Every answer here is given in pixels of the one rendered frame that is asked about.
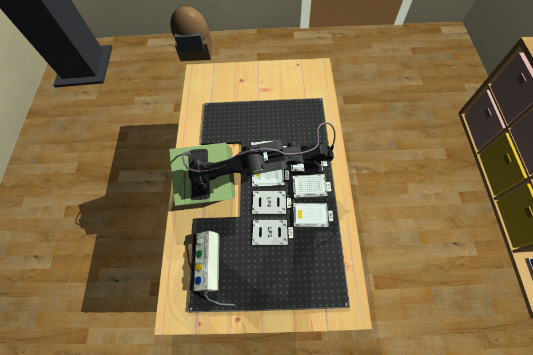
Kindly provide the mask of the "white operator button panel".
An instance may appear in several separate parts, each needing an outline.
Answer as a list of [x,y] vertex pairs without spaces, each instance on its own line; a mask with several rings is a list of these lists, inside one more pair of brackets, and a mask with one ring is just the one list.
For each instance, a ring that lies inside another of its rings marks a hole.
[[208,291],[218,291],[219,235],[207,231],[196,234],[196,253],[194,267],[194,291],[201,292],[208,301],[221,304],[208,298]]

